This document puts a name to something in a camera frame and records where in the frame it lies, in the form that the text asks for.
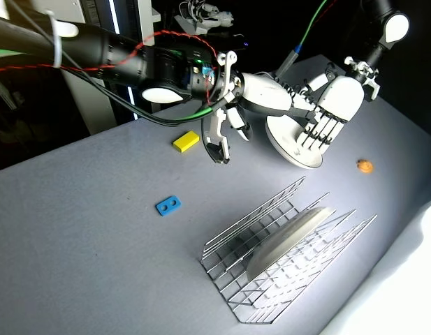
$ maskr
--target metal wire dish rack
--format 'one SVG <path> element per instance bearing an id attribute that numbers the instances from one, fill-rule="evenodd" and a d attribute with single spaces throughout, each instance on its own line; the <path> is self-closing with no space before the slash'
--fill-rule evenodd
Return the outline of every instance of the metal wire dish rack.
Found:
<path id="1" fill-rule="evenodd" d="M 246 268 L 254 250 L 299 211 L 290 199 L 304 177 L 241 218 L 204 245 L 201 264 L 242 323 L 270 324 L 377 217 L 350 225 L 356 212 L 323 222 L 251 282 Z M 326 193 L 304 210 L 322 201 Z"/>

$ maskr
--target orange object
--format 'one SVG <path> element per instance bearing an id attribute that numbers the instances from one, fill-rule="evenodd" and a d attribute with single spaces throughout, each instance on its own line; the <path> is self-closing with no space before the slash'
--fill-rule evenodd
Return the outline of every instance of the orange object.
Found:
<path id="1" fill-rule="evenodd" d="M 358 169 L 360 169 L 362 173 L 372 173 L 374 171 L 374 165 L 372 162 L 365 159 L 360 159 L 356 163 L 356 166 L 358 166 Z"/>

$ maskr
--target plate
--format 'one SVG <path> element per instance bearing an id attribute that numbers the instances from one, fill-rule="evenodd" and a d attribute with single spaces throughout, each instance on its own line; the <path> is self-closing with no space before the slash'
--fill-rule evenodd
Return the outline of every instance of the plate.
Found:
<path id="1" fill-rule="evenodd" d="M 300 212 L 282 225 L 254 252 L 246 270 L 248 280 L 254 280 L 276 263 L 334 212 L 330 207 L 316 207 Z"/>
<path id="2" fill-rule="evenodd" d="M 266 118 L 266 134 L 279 154 L 300 168 L 319 168 L 322 164 L 321 152 L 306 149 L 296 142 L 303 130 L 300 124 L 288 115 Z"/>

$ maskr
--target white led light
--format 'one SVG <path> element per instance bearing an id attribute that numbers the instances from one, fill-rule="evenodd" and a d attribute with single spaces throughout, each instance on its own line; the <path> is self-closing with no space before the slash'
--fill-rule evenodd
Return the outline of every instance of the white led light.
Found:
<path id="1" fill-rule="evenodd" d="M 119 23 L 117 23 L 115 2 L 113 0 L 109 0 L 109 2 L 110 2 L 111 18 L 112 18 L 112 23 L 115 26 L 115 32 L 116 32 L 116 34 L 120 34 Z"/>
<path id="2" fill-rule="evenodd" d="M 128 88 L 129 89 L 129 97 L 130 97 L 130 103 L 134 106 L 134 97 L 133 97 L 133 90 L 131 89 L 131 87 Z M 138 115 L 133 113 L 134 119 L 137 120 L 138 119 Z"/>

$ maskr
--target gray tabletop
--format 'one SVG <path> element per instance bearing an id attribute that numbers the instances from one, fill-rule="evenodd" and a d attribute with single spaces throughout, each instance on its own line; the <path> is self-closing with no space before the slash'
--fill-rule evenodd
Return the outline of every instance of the gray tabletop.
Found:
<path id="1" fill-rule="evenodd" d="M 327 61 L 300 62 L 287 80 Z M 250 143 L 225 130 L 228 165 L 202 145 L 172 148 L 199 124 L 139 120 L 0 171 L 0 335 L 319 333 L 431 197 L 431 137 L 378 98 L 309 171 L 286 162 L 263 119 L 251 119 Z M 373 174 L 357 170 L 359 158 Z M 356 221 L 379 216 L 277 323 L 242 325 L 198 262 L 203 244 L 303 175 L 297 207 L 330 191 L 324 203 L 358 209 Z M 182 206 L 161 217 L 154 205 L 171 195 Z"/>

